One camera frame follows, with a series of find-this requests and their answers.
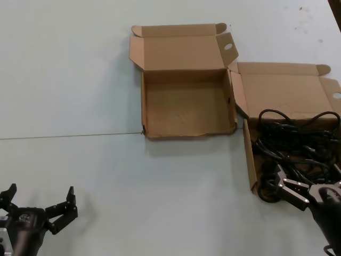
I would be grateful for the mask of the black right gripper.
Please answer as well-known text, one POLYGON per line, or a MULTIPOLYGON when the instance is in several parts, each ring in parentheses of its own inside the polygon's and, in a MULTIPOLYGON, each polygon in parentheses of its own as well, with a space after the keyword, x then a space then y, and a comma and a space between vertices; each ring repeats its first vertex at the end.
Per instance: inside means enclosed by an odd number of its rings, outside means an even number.
POLYGON ((287 178, 281 165, 275 168, 275 194, 294 207, 305 211, 340 211, 341 170, 337 164, 332 167, 335 184, 309 185, 287 178))

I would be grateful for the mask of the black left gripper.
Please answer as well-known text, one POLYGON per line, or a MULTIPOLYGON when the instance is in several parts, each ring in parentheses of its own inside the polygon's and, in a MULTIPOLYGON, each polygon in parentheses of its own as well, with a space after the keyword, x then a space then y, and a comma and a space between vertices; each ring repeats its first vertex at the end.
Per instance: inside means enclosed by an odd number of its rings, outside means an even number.
POLYGON ((46 209, 17 207, 12 203, 16 192, 17 185, 13 183, 0 193, 0 207, 7 212, 7 255, 37 255, 47 230, 56 235, 78 217, 73 186, 64 202, 46 209))

